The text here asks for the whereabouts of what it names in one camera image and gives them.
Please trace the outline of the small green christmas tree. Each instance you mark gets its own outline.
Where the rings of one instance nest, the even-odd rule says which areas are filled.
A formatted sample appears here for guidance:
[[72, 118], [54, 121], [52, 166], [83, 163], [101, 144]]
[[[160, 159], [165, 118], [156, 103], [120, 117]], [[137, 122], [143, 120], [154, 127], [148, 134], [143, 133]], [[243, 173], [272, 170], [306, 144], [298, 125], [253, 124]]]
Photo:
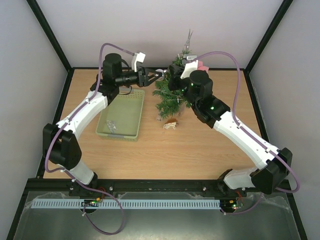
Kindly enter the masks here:
[[185, 108], [191, 107], [181, 90], [169, 90], [170, 72], [168, 68], [166, 70], [164, 79], [155, 82], [155, 89], [152, 92], [153, 96], [160, 99], [160, 102], [155, 107], [158, 111], [158, 116], [161, 116], [162, 120], [180, 116]]

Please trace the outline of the silver bauble ornament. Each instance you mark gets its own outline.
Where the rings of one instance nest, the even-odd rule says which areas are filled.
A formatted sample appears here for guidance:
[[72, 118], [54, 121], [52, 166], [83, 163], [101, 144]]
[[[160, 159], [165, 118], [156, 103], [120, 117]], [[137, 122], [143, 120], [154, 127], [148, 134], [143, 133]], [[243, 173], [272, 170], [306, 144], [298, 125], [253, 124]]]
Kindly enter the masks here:
[[158, 77], [158, 81], [162, 81], [165, 77], [165, 74], [166, 74], [166, 69], [156, 69], [156, 76]]

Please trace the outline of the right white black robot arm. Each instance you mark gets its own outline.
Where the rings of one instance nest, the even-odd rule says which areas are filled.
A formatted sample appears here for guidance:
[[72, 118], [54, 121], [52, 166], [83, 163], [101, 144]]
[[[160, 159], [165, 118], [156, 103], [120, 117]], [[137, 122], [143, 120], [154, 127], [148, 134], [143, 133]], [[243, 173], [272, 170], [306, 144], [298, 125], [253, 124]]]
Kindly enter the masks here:
[[168, 88], [182, 91], [197, 118], [230, 139], [254, 163], [252, 168], [226, 170], [220, 176], [218, 191], [229, 196], [239, 188], [256, 188], [268, 195], [278, 190], [289, 174], [292, 152], [277, 148], [247, 128], [227, 104], [213, 95], [213, 81], [206, 71], [190, 64], [171, 64], [168, 70]]

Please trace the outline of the pink felt bow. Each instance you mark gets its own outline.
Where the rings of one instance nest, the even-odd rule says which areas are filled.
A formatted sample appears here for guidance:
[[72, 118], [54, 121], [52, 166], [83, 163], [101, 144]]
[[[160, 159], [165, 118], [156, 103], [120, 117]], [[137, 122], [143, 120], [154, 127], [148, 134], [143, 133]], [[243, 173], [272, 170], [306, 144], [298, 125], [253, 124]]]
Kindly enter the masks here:
[[208, 66], [205, 66], [202, 61], [198, 61], [197, 70], [199, 70], [199, 71], [205, 71], [205, 72], [208, 73], [209, 67], [208, 67]]

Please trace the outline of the light green plastic basket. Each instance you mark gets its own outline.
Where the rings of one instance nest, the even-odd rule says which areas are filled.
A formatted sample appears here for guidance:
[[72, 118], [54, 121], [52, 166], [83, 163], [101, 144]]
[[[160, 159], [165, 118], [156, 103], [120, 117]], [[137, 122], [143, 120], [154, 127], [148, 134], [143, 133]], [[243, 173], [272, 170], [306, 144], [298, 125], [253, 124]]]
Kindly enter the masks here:
[[[100, 113], [96, 134], [101, 138], [136, 142], [138, 140], [145, 91], [133, 89], [130, 94], [118, 94]], [[117, 131], [111, 134], [106, 120], [114, 121]]]

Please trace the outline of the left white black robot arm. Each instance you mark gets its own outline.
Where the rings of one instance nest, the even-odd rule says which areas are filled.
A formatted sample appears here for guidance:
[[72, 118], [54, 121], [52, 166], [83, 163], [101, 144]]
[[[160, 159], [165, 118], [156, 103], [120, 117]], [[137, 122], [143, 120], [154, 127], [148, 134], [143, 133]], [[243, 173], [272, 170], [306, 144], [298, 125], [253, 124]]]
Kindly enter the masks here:
[[142, 52], [134, 53], [131, 69], [127, 71], [123, 71], [125, 61], [117, 53], [100, 58], [97, 80], [84, 100], [67, 117], [43, 128], [42, 150], [46, 163], [58, 165], [59, 171], [70, 174], [83, 185], [91, 184], [95, 174], [83, 162], [78, 140], [93, 118], [116, 98], [120, 87], [147, 87], [164, 76], [161, 71], [137, 65], [144, 62], [145, 56]]

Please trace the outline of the silver star ornament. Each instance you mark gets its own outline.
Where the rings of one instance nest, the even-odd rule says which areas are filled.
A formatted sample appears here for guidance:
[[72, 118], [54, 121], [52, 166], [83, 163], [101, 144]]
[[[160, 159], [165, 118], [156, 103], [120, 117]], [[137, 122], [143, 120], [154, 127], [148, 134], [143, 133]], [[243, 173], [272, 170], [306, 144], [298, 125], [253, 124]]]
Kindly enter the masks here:
[[188, 36], [187, 36], [187, 40], [186, 40], [186, 42], [185, 42], [185, 44], [184, 44], [184, 49], [185, 49], [186, 51], [189, 51], [190, 41], [191, 41], [192, 35], [193, 35], [193, 31], [191, 31], [191, 29], [189, 29]]

